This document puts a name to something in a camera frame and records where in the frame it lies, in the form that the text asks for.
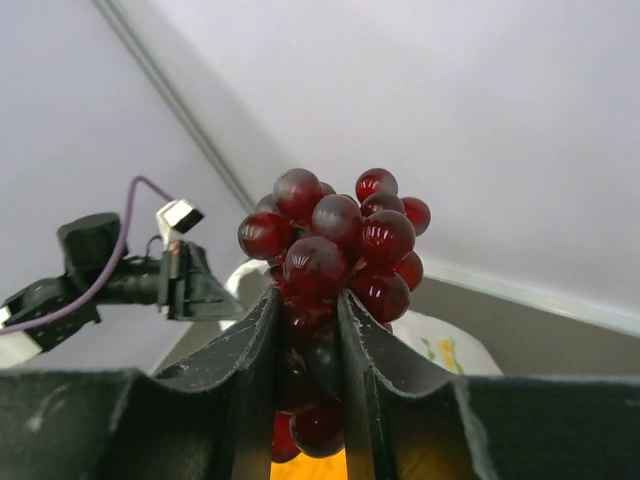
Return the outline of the dark red grape bunch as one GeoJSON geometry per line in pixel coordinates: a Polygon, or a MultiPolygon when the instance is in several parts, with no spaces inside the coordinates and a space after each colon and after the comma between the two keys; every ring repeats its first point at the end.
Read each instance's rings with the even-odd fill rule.
{"type": "Polygon", "coordinates": [[[430,222],[427,203],[401,196],[387,169],[364,171],[347,195],[294,168],[240,223],[240,248],[268,264],[269,284],[282,299],[274,463],[300,455],[326,458],[343,449],[339,296],[353,293],[378,324],[390,327],[422,280],[415,243],[430,222]]]}

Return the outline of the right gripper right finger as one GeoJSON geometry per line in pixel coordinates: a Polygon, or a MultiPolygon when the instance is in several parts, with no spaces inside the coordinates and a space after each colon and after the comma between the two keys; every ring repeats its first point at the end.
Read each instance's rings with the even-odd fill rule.
{"type": "Polygon", "coordinates": [[[338,300],[352,479],[635,479],[635,377],[459,376],[338,300]]]}

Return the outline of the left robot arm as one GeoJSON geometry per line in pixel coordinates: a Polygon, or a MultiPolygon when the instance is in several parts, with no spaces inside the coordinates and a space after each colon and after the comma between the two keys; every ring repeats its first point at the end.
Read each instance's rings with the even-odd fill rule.
{"type": "Polygon", "coordinates": [[[155,305],[169,320],[196,323],[239,316],[241,304],[214,277],[205,249],[183,238],[201,218],[157,214],[158,258],[116,247],[125,228],[115,213],[61,226],[64,273],[35,281],[1,305],[2,368],[49,352],[84,325],[100,322],[100,305],[155,305]]]}

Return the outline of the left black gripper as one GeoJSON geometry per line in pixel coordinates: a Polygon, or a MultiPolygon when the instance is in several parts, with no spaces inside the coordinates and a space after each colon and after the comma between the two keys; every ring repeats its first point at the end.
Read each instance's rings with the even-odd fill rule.
{"type": "Polygon", "coordinates": [[[174,240],[160,260],[157,305],[174,321],[220,321],[240,318],[245,307],[212,275],[205,250],[174,240]]]}

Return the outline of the white printed plastic bag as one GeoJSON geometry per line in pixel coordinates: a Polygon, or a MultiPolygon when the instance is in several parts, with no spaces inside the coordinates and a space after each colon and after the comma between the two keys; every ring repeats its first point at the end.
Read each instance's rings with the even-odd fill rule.
{"type": "MultiPolygon", "coordinates": [[[[248,260],[225,282],[225,289],[246,307],[267,286],[269,264],[248,260]]],[[[484,345],[463,330],[424,314],[408,310],[391,323],[393,334],[413,350],[457,375],[500,376],[503,374],[484,345]]]]}

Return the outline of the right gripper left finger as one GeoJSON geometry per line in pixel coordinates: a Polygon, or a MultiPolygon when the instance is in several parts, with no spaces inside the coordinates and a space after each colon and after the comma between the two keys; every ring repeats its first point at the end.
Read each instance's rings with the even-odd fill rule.
{"type": "Polygon", "coordinates": [[[136,369],[1,376],[5,479],[266,479],[277,291],[159,378],[136,369]]]}

